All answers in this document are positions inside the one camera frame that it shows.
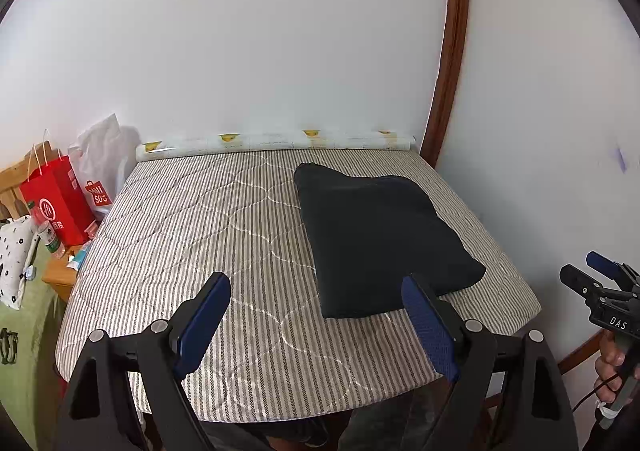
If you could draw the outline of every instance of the wooden trim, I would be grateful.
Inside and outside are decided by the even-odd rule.
[[[565,357],[562,361],[560,361],[558,363],[560,374],[564,375],[568,371],[573,370],[575,367],[589,359],[589,357],[591,357],[595,352],[600,350],[600,339],[602,338],[603,333],[604,330],[600,330],[587,342],[579,346],[577,349],[567,355],[567,357]],[[496,393],[495,395],[488,397],[484,401],[484,407],[486,409],[489,409],[490,407],[497,406],[498,404],[500,404],[501,398],[501,393]]]
[[[42,163],[44,163],[45,155],[47,160],[52,160],[55,157],[49,141],[37,145],[36,152]],[[20,184],[27,179],[29,169],[33,172],[38,167],[36,158],[31,157],[31,168],[29,168],[30,155],[31,152],[17,164],[0,171],[0,220],[20,218],[28,214],[24,198],[20,193]]]
[[[599,330],[593,337],[591,337],[585,344],[575,349],[567,357],[558,363],[560,373],[563,375],[570,370],[573,370],[578,365],[589,359],[595,352],[600,350],[600,339],[604,334],[604,330]]]
[[[469,0],[447,0],[440,69],[420,156],[435,168],[449,124],[465,49]]]

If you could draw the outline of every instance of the striped mattress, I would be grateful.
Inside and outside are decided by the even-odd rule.
[[[63,320],[56,360],[68,381],[89,333],[140,332],[168,319],[213,271],[232,300],[184,390],[201,420],[276,421],[356,408],[437,378],[404,310],[323,319],[293,173],[315,162],[352,176],[417,182],[487,268],[446,295],[463,319],[511,335],[540,305],[444,180],[413,152],[286,150],[138,164],[98,231]],[[139,374],[133,398],[149,412]]]

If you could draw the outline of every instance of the bed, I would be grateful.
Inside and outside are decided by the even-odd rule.
[[[39,146],[50,154],[47,142]],[[0,172],[0,219],[19,218],[26,206],[18,186],[26,178],[25,158]],[[36,278],[25,286],[22,307],[13,310],[0,304],[0,328],[18,333],[18,353],[14,365],[0,365],[0,404],[35,451],[52,449],[60,404],[59,379],[54,371],[54,351],[65,303],[41,281],[50,258],[39,244],[33,265]]]
[[[482,280],[446,295],[463,318],[513,334],[540,305],[482,224],[420,156],[393,150],[277,150],[139,163],[98,231],[71,294],[56,348],[68,381],[89,333],[139,332],[168,319],[213,271],[232,301],[183,385],[197,417],[277,421],[352,409],[427,384],[437,374],[404,310],[323,319],[293,172],[316,162],[353,176],[417,182]],[[136,407],[149,412],[137,374]]]

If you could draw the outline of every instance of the red paper bag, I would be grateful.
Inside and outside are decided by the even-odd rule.
[[[66,247],[89,240],[88,231],[95,217],[67,156],[46,162],[43,166],[38,161],[38,168],[20,184],[20,192],[27,203],[33,200],[40,206]]]

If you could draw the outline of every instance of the finger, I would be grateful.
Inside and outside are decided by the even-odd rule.
[[[602,357],[598,357],[596,359],[595,368],[601,380],[603,381],[612,378],[616,374],[616,370],[614,370],[613,366],[604,362]],[[610,381],[610,383],[607,383],[607,387],[611,391],[618,391],[620,387],[622,387],[622,379],[620,377],[616,377],[615,379]]]
[[[595,389],[601,384],[602,384],[602,380],[598,379],[593,384],[593,388]],[[607,404],[611,404],[611,402],[616,400],[616,394],[613,393],[613,391],[611,391],[607,386],[603,386],[597,389],[596,395],[601,401],[606,402]]]
[[[625,360],[625,354],[620,351],[614,339],[613,332],[606,330],[600,338],[600,354],[610,365],[620,366]]]

